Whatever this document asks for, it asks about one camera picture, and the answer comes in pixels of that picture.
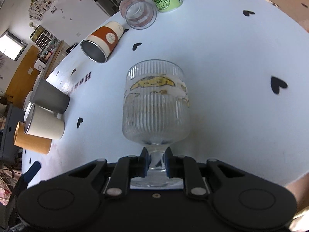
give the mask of gray cabinet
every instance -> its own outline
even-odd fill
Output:
[[[14,165],[20,147],[14,145],[14,134],[19,121],[24,121],[25,111],[10,105],[0,147],[0,161]]]

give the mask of white table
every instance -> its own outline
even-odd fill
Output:
[[[147,59],[176,63],[186,76],[192,130],[171,146],[175,154],[217,158],[281,185],[309,171],[309,35],[285,13],[264,0],[183,0],[145,30],[129,28],[119,13],[108,21],[129,31],[107,63],[77,46],[47,79],[69,93],[91,72],[71,93],[64,135],[50,153],[23,155],[23,172],[30,158],[42,163],[30,185],[97,158],[139,155],[142,146],[122,134],[122,104],[127,71]],[[276,95],[272,76],[288,88]]]

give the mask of glass base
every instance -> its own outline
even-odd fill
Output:
[[[136,177],[131,179],[131,185],[134,187],[177,187],[182,185],[180,178],[168,178],[164,164],[163,151],[151,151],[151,163],[145,178]]]

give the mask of gray cup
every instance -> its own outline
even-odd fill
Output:
[[[30,102],[53,112],[63,114],[69,105],[70,97],[46,80],[40,78],[33,88]]]

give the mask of window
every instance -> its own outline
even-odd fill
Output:
[[[21,43],[21,40],[10,32],[6,32],[6,34],[0,38],[0,52],[15,61],[17,61],[25,47],[26,46]]]

